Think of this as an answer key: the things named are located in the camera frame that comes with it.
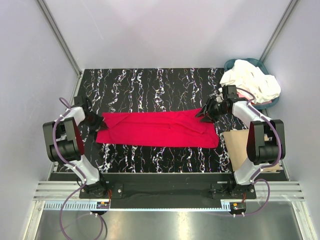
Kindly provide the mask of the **red t shirt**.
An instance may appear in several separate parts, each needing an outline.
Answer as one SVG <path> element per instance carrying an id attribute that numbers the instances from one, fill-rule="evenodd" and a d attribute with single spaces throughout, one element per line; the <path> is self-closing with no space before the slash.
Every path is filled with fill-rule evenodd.
<path id="1" fill-rule="evenodd" d="M 196 118 L 199 109 L 164 112 L 105 112 L 108 126 L 97 133 L 100 144 L 170 148 L 216 148 L 219 136 L 213 123 Z"/>

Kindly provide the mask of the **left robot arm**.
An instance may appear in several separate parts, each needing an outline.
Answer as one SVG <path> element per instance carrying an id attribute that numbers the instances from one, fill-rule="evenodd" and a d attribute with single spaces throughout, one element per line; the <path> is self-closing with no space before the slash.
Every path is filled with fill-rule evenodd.
<path id="1" fill-rule="evenodd" d="M 63 97 L 59 100 L 66 107 L 65 113 L 42 125 L 49 160 L 71 169 L 80 180 L 80 190 L 89 197 L 110 197 L 111 189 L 107 181 L 85 156 L 85 146 L 79 130 L 82 125 L 86 125 L 94 133 L 107 130 L 104 118 L 91 110 L 92 104 L 85 96 L 74 97 L 73 105 Z"/>

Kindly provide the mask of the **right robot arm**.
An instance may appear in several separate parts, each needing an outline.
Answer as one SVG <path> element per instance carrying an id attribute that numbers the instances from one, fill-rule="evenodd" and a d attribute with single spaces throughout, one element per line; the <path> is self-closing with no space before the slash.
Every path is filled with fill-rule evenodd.
<path id="1" fill-rule="evenodd" d="M 251 191 L 258 182 L 257 176 L 264 169 L 277 165 L 286 155 L 284 122 L 259 112 L 252 105 L 256 99 L 254 94 L 246 99 L 240 97 L 238 91 L 235 85 L 223 86 L 222 100 L 211 97 L 195 115 L 203 123 L 215 123 L 220 115 L 232 114 L 248 127 L 247 158 L 221 190 L 235 199 Z"/>

